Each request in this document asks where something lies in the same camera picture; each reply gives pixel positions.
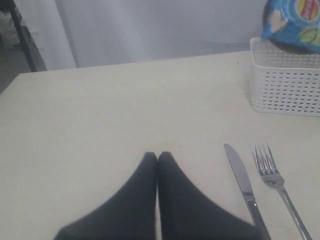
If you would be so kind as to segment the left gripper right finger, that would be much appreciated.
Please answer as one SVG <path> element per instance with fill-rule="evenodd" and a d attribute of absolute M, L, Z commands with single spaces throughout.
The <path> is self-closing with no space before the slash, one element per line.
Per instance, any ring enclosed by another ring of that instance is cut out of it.
<path fill-rule="evenodd" d="M 270 239 L 260 216 L 251 225 L 215 204 L 191 182 L 170 152 L 160 154 L 157 178 L 162 239 Z"/>

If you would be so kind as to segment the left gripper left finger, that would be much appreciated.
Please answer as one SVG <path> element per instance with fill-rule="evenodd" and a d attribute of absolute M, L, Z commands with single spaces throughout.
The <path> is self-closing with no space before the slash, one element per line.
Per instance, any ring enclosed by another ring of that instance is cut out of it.
<path fill-rule="evenodd" d="M 154 240 L 158 160 L 143 155 L 127 182 L 109 200 L 61 228 L 57 240 Z"/>

